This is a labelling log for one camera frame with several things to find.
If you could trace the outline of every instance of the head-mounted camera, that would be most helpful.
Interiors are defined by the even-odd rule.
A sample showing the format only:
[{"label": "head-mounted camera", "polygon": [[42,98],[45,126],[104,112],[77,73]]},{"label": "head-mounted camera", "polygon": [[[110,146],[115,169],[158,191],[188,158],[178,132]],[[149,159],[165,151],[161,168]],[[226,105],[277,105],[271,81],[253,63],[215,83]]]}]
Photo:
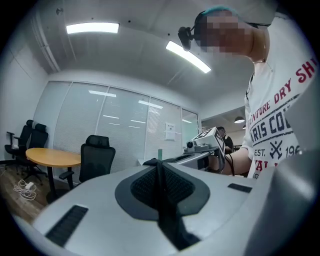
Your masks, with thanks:
[{"label": "head-mounted camera", "polygon": [[[183,49],[186,52],[190,51],[191,41],[193,39],[196,39],[197,41],[200,40],[200,35],[198,35],[198,34],[200,34],[199,25],[200,25],[200,21],[202,20],[202,18],[209,16],[210,14],[212,14],[213,12],[216,12],[216,11],[230,11],[230,12],[232,12],[233,15],[239,17],[239,15],[233,9],[228,8],[228,7],[224,7],[224,6],[216,6],[211,9],[204,10],[204,11],[200,12],[198,14],[198,16],[195,18],[194,26],[192,28],[184,27],[184,26],[179,28],[178,37],[181,41],[181,45],[182,45]],[[270,24],[262,24],[262,23],[252,23],[252,22],[245,22],[245,23],[251,25],[254,28],[258,28],[258,26],[265,26],[265,27],[270,26]]]}]

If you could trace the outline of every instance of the armrest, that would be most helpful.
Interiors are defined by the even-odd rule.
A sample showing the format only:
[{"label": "armrest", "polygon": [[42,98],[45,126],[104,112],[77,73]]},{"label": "armrest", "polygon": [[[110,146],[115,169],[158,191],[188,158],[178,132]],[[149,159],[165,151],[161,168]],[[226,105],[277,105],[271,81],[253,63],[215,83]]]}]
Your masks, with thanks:
[{"label": "armrest", "polygon": [[60,174],[60,175],[59,175],[59,178],[60,178],[61,180],[65,180],[65,179],[68,178],[69,176],[72,176],[72,174],[74,174],[73,171],[66,171],[66,172]]},{"label": "armrest", "polygon": [[19,151],[27,151],[27,147],[26,147],[26,145],[18,145],[19,146]]},{"label": "armrest", "polygon": [[13,143],[12,142],[12,136],[15,135],[15,134],[13,132],[10,132],[10,131],[7,131],[6,133],[10,135],[10,144],[12,145],[12,143]]}]

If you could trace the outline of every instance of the paper sign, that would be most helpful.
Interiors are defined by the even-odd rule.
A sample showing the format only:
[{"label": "paper sign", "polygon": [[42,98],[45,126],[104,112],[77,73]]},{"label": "paper sign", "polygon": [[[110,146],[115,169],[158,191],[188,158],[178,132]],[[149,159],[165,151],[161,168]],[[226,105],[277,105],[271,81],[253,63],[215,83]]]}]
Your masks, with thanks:
[{"label": "paper sign", "polygon": [[165,139],[166,140],[176,140],[176,125],[173,123],[165,123]]}]

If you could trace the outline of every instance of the white cable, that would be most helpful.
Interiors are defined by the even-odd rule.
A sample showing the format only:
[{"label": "white cable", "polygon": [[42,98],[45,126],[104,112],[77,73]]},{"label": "white cable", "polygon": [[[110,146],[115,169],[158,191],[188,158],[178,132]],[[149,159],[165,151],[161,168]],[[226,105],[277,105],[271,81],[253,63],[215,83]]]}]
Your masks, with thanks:
[{"label": "white cable", "polygon": [[32,201],[36,198],[37,196],[37,193],[35,192],[37,187],[36,185],[32,184],[30,186],[29,189],[26,189],[26,186],[28,184],[23,180],[21,179],[19,182],[18,182],[18,186],[15,185],[13,190],[16,191],[16,192],[19,192],[20,196],[23,198],[23,199],[26,199],[26,200],[29,200],[29,201]]}]

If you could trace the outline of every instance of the wooden floor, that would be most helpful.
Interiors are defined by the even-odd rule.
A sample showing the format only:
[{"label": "wooden floor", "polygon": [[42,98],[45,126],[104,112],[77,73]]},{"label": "wooden floor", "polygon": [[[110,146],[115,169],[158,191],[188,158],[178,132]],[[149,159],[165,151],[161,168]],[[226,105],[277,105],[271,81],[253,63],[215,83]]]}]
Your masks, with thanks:
[{"label": "wooden floor", "polygon": [[[4,165],[0,165],[0,193],[1,197],[5,200],[8,209],[12,214],[15,214],[28,223],[31,223],[41,210],[48,205],[46,195],[50,191],[49,181],[45,175],[40,175],[43,185],[40,185],[38,179],[31,176],[26,182],[33,182],[36,185],[36,198],[32,201],[23,199],[18,192],[14,191],[14,186],[22,180],[26,173],[21,175],[21,168],[19,174],[16,172],[16,167],[8,166],[5,170]],[[69,189],[68,184],[59,180],[54,180],[56,189]]]}]

